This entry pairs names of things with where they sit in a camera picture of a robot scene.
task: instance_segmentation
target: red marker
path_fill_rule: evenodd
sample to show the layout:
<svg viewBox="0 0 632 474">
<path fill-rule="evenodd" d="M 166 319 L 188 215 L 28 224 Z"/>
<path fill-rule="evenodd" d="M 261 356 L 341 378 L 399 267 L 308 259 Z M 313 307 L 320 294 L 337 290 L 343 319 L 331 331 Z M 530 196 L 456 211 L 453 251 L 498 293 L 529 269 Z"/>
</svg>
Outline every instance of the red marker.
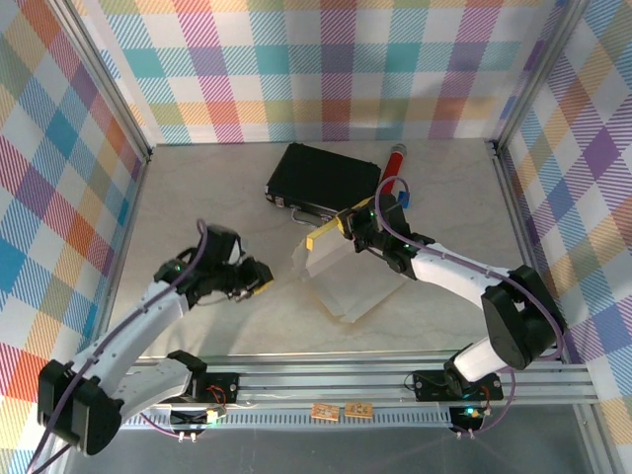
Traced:
<svg viewBox="0 0 632 474">
<path fill-rule="evenodd" d="M 402 162 L 404 161 L 405 156 L 406 146 L 403 143 L 393 145 L 391 148 L 391 157 L 388 159 L 388 164 L 386 165 L 384 174 L 382 175 L 382 181 L 391 178 L 392 176 L 397 176 L 399 169 L 402 167 Z M 394 184 L 394 181 L 388 183 L 384 188 L 382 188 L 382 194 L 390 195 L 393 191 Z"/>
</svg>

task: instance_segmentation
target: gray floor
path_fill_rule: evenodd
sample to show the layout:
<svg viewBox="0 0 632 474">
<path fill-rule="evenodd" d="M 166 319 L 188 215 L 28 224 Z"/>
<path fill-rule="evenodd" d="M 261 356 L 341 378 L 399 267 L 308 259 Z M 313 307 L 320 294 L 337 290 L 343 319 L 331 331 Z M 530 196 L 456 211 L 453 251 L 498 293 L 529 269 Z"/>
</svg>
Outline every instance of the gray floor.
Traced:
<svg viewBox="0 0 632 474">
<path fill-rule="evenodd" d="M 384 166 L 392 143 L 318 143 Z M 414 231 L 496 266 L 520 264 L 497 177 L 481 139 L 406 142 L 400 176 L 411 185 L 407 218 Z M 145 353 L 182 349 L 200 356 L 368 350 L 457 350 L 485 333 L 471 303 L 431 284 L 406 282 L 353 324 L 331 316 L 292 271 L 291 255 L 309 232 L 287 209 L 264 198 L 264 185 L 286 145 L 277 143 L 160 147 L 150 164 L 118 289 L 112 322 L 133 307 L 159 266 L 198 241 L 198 217 L 239 232 L 248 250 L 273 270 L 261 296 L 197 307 Z M 371 258 L 369 255 L 358 256 Z M 350 281 L 356 295 L 384 265 Z"/>
<path fill-rule="evenodd" d="M 332 433 L 216 431 L 179 444 L 121 431 L 99 455 L 72 451 L 66 474 L 589 474 L 572 407 L 512 407 L 475 440 L 447 429 Z"/>
</svg>

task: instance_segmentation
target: plaid wallpaper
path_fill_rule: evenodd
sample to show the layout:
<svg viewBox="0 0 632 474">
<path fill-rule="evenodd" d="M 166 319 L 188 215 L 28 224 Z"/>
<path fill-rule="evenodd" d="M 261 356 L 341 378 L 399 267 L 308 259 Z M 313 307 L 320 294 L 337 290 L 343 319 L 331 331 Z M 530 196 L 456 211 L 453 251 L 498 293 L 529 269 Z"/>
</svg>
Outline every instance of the plaid wallpaper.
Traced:
<svg viewBox="0 0 632 474">
<path fill-rule="evenodd" d="M 632 472 L 632 2 L 593 0 L 514 138 L 539 265 Z"/>
<path fill-rule="evenodd" d="M 3 0 L 0 473 L 40 438 L 40 368 L 92 334 L 140 167 L 45 1 Z"/>
<path fill-rule="evenodd" d="M 76 0 L 172 144 L 489 136 L 564 3 Z"/>
</svg>

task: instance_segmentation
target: white tabletop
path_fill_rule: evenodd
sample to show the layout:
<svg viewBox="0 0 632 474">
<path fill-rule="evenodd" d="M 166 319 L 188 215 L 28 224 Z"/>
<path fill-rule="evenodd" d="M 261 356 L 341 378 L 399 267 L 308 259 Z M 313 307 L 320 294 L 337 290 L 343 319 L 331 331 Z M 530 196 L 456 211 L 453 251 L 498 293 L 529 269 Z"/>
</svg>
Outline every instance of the white tabletop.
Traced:
<svg viewBox="0 0 632 474">
<path fill-rule="evenodd" d="M 393 143 L 310 143 L 384 167 Z M 400 176 L 411 187 L 411 229 L 490 265 L 514 268 L 520 255 L 484 142 L 410 141 Z M 461 349 L 485 334 L 471 303 L 408 281 L 352 324 L 331 316 L 292 271 L 291 254 L 309 228 L 264 198 L 286 144 L 160 147 L 149 165 L 111 325 L 132 307 L 160 265 L 198 242 L 202 217 L 237 231 L 268 264 L 275 284 L 239 304 L 195 307 L 146 356 L 182 349 L 199 356 L 296 352 Z M 383 271 L 391 272 L 386 264 Z"/>
</svg>

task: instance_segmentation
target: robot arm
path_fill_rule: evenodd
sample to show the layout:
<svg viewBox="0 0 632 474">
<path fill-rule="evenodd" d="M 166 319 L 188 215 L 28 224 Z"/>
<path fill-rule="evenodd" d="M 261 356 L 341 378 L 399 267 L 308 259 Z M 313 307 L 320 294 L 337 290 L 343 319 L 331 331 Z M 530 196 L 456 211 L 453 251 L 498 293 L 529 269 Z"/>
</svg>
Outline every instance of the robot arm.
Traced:
<svg viewBox="0 0 632 474">
<path fill-rule="evenodd" d="M 197 265 L 186 272 L 196 252 Z M 273 281 L 270 269 L 247 257 L 239 236 L 219 226 L 207 226 L 205 248 L 190 248 L 165 263 L 154 275 L 137 308 L 138 317 L 123 318 L 92 346 L 62 363 L 49 362 L 39 374 L 38 419 L 47 425 L 61 394 L 88 363 L 52 432 L 87 455 L 105 448 L 127 419 L 160 401 L 186 395 L 206 402 L 206 364 L 197 357 L 176 351 L 156 366 L 126 375 L 129 368 L 156 338 L 182 318 L 198 301 L 214 291 L 241 301 L 262 292 Z M 153 305 L 148 301 L 164 293 Z M 125 325 L 124 331 L 119 326 Z M 97 355 L 105 339 L 109 343 Z"/>
<path fill-rule="evenodd" d="M 528 266 L 515 270 L 480 264 L 451 252 L 434 239 L 411 232 L 401 205 L 392 195 L 380 195 L 383 222 L 391 230 L 417 243 L 403 242 L 380 224 L 374 199 L 338 214 L 343 235 L 355 251 L 367 250 L 384 260 L 395 272 L 446 288 L 478 306 L 489 336 L 464 348 L 444 366 L 444 378 L 452 394 L 464 397 L 476 382 L 507 366 L 524 369 L 556 341 L 551 323 L 525 294 L 525 288 L 564 332 L 566 322 L 539 274 Z M 454 262 L 473 264 L 469 267 Z M 484 268 L 486 272 L 473 269 Z"/>
</svg>

